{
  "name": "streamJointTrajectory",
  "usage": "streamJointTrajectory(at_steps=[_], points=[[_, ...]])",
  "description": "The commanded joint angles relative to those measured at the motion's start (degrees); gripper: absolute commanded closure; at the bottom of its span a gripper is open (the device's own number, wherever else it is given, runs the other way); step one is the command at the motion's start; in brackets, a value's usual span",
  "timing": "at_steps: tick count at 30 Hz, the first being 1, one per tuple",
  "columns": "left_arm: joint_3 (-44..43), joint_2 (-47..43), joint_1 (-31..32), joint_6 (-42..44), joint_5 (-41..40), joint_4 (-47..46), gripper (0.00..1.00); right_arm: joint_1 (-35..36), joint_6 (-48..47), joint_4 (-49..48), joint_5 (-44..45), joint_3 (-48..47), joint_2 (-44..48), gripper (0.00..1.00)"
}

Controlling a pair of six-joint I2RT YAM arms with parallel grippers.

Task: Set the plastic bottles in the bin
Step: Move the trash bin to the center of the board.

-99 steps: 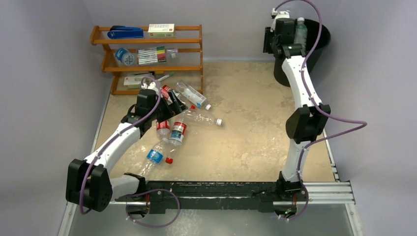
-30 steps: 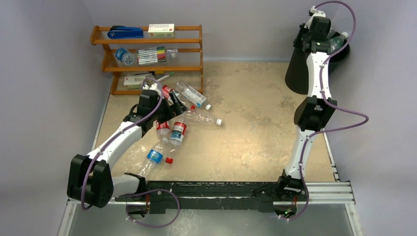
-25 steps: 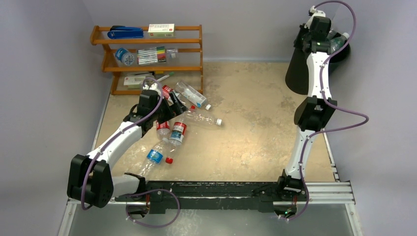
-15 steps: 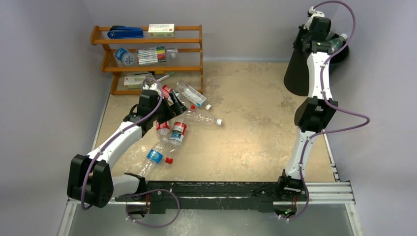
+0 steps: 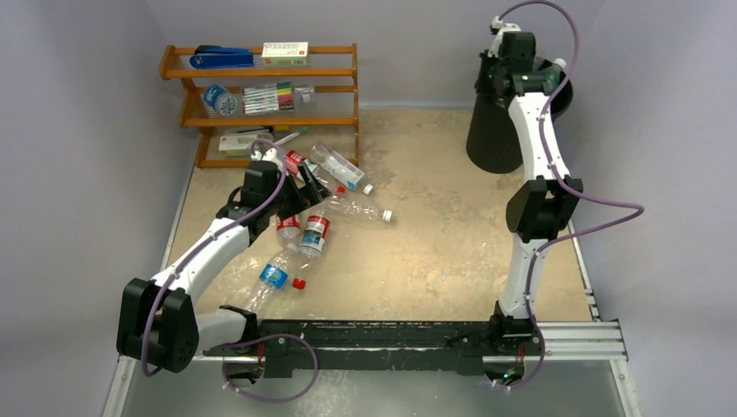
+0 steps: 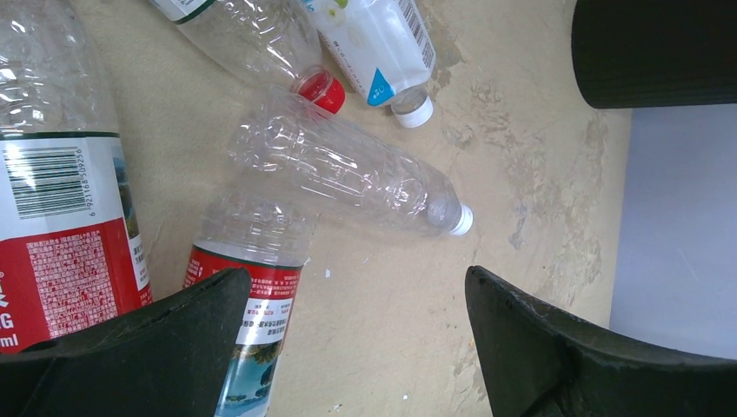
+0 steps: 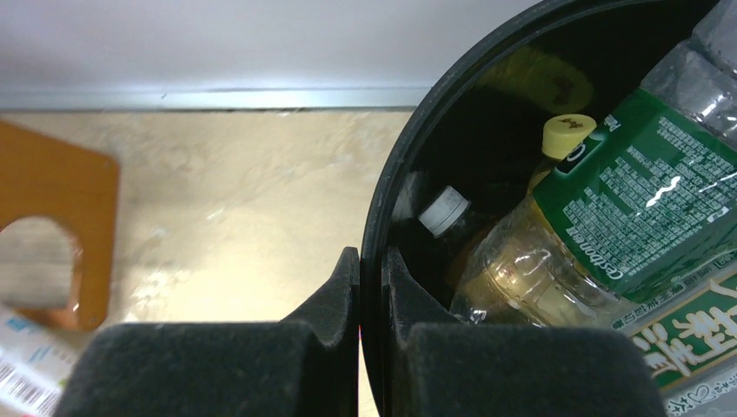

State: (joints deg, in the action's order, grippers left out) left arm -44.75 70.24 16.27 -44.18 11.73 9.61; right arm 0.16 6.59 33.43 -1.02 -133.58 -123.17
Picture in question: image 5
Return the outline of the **white label clear bottle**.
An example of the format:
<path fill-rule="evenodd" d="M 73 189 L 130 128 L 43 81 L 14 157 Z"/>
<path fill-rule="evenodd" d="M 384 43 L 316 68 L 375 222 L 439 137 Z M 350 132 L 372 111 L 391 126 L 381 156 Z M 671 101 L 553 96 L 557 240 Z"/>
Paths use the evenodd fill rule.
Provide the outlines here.
<path fill-rule="evenodd" d="M 331 174 L 342 186 L 351 191 L 370 195 L 374 186 L 366 173 L 332 148 L 317 143 L 312 147 L 309 158 Z"/>

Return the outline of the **black ribbed waste bin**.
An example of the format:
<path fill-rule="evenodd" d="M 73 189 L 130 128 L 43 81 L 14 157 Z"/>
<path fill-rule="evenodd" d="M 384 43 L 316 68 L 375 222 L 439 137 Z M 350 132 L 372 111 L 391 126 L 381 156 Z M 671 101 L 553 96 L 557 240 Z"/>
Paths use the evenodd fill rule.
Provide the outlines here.
<path fill-rule="evenodd" d="M 521 147 L 504 102 L 491 92 L 489 75 L 493 61 L 486 52 L 480 57 L 466 152 L 476 167 L 493 174 L 507 174 L 522 165 Z"/>

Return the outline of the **dark green label water bottle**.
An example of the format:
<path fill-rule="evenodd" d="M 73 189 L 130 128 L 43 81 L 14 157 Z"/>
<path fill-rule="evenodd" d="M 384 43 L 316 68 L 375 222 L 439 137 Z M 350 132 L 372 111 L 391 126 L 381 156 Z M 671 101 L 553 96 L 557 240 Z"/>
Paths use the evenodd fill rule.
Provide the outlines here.
<path fill-rule="evenodd" d="M 561 85 L 564 72 L 568 64 L 563 58 L 555 58 L 548 66 L 541 67 L 541 73 L 548 85 L 548 92 L 552 94 Z"/>

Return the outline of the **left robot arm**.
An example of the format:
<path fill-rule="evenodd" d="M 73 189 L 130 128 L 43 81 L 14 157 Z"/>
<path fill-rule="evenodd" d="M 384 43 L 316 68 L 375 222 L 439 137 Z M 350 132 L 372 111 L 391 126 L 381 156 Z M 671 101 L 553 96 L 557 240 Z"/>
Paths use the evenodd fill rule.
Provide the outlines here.
<path fill-rule="evenodd" d="M 331 192 L 297 166 L 302 181 L 275 162 L 252 162 L 204 234 L 182 256 L 148 280 L 134 278 L 123 289 L 116 351 L 140 361 L 148 376 L 183 371 L 194 356 L 228 346 L 247 355 L 259 343 L 257 315 L 225 306 L 198 315 L 195 305 L 207 287 L 268 229 L 273 217 L 299 215 Z"/>

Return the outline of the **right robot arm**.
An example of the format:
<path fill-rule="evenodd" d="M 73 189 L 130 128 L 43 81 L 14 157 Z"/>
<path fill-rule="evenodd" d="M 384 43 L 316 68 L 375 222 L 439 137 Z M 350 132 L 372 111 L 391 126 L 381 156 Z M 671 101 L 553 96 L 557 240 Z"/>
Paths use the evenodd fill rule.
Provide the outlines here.
<path fill-rule="evenodd" d="M 539 334 L 534 328 L 538 266 L 551 242 L 568 225 L 583 184 L 570 175 L 554 132 L 552 101 L 562 83 L 551 78 L 563 76 L 565 64 L 535 66 L 534 34 L 513 24 L 492 32 L 495 38 L 482 57 L 478 84 L 507 111 L 520 145 L 525 178 L 506 207 L 512 258 L 488 330 L 490 347 L 507 354 L 521 341 Z"/>

